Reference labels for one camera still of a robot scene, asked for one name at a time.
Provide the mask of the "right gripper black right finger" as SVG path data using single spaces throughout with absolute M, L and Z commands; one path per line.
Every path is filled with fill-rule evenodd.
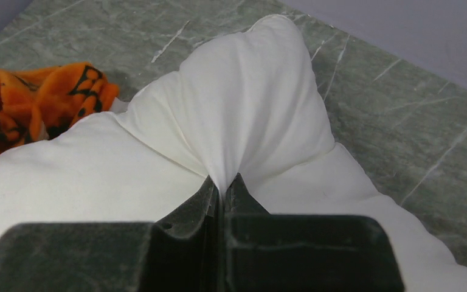
M 241 175 L 224 197 L 226 291 L 404 291 L 389 238 L 362 215 L 269 213 Z

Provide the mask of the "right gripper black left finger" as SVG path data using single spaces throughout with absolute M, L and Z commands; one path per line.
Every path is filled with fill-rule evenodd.
M 211 179 L 156 222 L 30 223 L 0 238 L 0 291 L 201 291 Z

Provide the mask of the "white pillow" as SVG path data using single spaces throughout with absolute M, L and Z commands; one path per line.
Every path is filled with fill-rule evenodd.
M 270 212 L 375 219 L 407 291 L 467 291 L 467 267 L 334 140 L 297 26 L 268 15 L 198 47 L 122 113 L 0 155 L 0 236 L 20 223 L 154 221 L 237 174 Z

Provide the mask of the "orange patterned pillowcase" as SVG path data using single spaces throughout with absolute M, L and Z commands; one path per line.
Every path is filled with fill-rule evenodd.
M 84 117 L 109 111 L 118 95 L 119 87 L 88 62 L 0 69 L 0 154 L 58 137 Z

